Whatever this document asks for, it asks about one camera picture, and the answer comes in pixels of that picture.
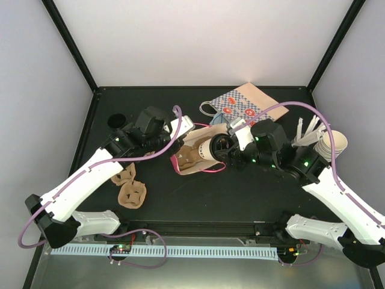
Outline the cream pink Cakes paper bag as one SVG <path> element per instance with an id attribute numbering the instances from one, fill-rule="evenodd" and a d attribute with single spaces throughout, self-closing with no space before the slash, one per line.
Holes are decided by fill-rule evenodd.
<path id="1" fill-rule="evenodd" d="M 225 123 L 208 125 L 189 132 L 183 139 L 184 145 L 170 158 L 174 171 L 182 176 L 223 171 L 226 164 L 211 155 L 209 145 L 215 135 L 225 133 Z"/>

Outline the black plastic cup lid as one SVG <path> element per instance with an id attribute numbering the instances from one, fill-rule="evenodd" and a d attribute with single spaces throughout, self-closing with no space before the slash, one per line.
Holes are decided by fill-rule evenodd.
<path id="1" fill-rule="evenodd" d="M 233 141 L 229 135 L 217 134 L 211 138 L 210 153 L 215 160 L 225 163 L 232 145 Z"/>

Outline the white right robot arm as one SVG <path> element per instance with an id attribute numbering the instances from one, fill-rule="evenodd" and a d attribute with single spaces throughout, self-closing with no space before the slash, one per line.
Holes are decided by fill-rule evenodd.
<path id="1" fill-rule="evenodd" d="M 286 213 L 273 228 L 277 241 L 314 241 L 341 250 L 350 261 L 367 269 L 384 263 L 384 216 L 346 184 L 337 184 L 324 157 L 309 146 L 294 147 L 282 126 L 271 119 L 247 126 L 237 118 L 227 127 L 237 147 L 231 157 L 241 164 L 255 163 L 290 176 L 340 219 L 339 223 L 326 222 Z"/>

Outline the single white paper cup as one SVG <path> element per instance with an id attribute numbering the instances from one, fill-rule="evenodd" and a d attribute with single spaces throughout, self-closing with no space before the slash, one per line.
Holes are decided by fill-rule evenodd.
<path id="1" fill-rule="evenodd" d="M 226 134 L 216 134 L 210 139 L 205 140 L 198 147 L 200 157 L 208 161 L 223 161 L 226 152 L 233 145 L 230 136 Z"/>

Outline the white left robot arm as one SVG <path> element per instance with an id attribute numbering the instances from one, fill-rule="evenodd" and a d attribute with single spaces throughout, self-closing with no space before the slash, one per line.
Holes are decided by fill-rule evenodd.
<path id="1" fill-rule="evenodd" d="M 121 173 L 124 164 L 145 161 L 165 152 L 176 152 L 195 124 L 173 107 L 174 120 L 156 107 L 147 107 L 135 122 L 111 125 L 112 133 L 91 158 L 62 184 L 38 196 L 25 199 L 31 214 L 27 224 L 35 223 L 42 233 L 41 244 L 57 249 L 84 235 L 106 234 L 115 240 L 128 236 L 129 225 L 112 211 L 80 212 L 77 208 L 95 190 Z"/>

